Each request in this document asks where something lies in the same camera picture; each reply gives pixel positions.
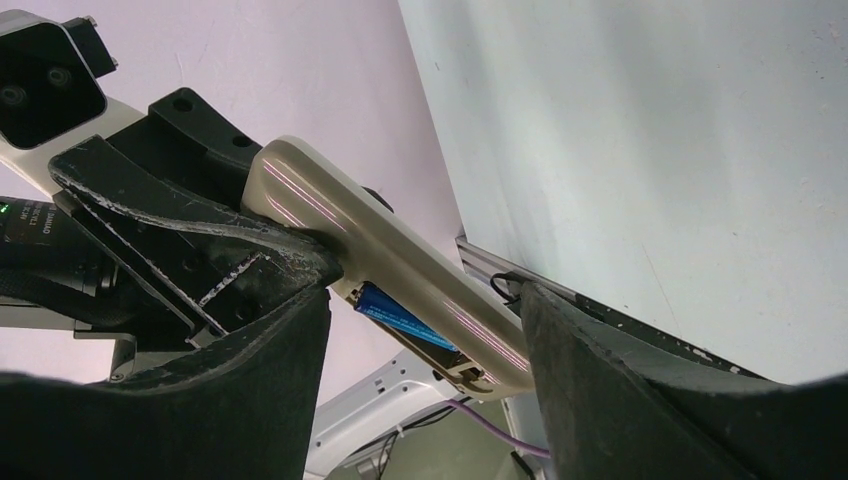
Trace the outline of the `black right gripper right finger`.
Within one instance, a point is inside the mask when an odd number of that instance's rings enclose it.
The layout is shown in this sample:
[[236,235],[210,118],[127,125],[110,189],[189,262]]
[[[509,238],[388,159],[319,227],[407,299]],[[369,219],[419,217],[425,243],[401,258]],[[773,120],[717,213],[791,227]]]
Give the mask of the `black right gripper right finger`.
[[581,311],[521,292],[561,479],[843,479],[847,379],[786,385],[699,364]]

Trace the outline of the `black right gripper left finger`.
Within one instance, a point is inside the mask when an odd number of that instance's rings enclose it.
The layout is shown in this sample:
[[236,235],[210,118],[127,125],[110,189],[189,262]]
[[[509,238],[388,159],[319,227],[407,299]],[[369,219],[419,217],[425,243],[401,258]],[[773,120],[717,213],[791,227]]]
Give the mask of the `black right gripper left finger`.
[[300,479],[330,327],[307,288],[117,384],[1,378],[5,479]]

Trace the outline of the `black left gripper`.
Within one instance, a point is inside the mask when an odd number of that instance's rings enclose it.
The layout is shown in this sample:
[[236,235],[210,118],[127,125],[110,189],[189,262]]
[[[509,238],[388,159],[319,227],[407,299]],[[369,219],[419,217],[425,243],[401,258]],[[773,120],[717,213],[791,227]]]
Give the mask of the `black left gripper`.
[[260,149],[183,87],[54,156],[63,212],[1,198],[1,325],[199,350],[327,288],[342,276],[327,249],[230,207]]

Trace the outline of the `beige remote control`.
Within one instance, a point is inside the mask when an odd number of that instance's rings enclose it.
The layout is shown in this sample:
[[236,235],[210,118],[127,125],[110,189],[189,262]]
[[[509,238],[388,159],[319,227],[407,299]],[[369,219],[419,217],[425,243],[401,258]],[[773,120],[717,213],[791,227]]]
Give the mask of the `beige remote control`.
[[254,157],[242,203],[304,233],[344,270],[332,288],[356,305],[374,287],[436,333],[380,325],[461,392],[496,400],[534,390],[518,316],[304,140]]

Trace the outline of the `blue battery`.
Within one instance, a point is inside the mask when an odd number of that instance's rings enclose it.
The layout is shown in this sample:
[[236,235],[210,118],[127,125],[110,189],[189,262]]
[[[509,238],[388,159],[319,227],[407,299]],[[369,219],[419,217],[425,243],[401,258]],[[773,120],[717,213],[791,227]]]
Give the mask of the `blue battery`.
[[369,319],[448,351],[458,352],[451,342],[372,283],[364,283],[353,294],[354,309]]

